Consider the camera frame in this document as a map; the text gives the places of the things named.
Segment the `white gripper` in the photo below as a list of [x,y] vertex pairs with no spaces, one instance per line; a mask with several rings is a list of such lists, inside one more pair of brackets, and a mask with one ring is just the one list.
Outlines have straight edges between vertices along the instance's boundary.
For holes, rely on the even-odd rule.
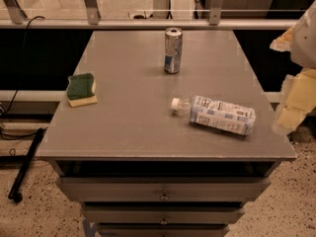
[[272,130],[288,135],[316,108],[316,1],[298,20],[295,27],[274,39],[270,49],[290,51],[291,60],[303,68],[296,76],[287,75],[280,91],[280,103]]

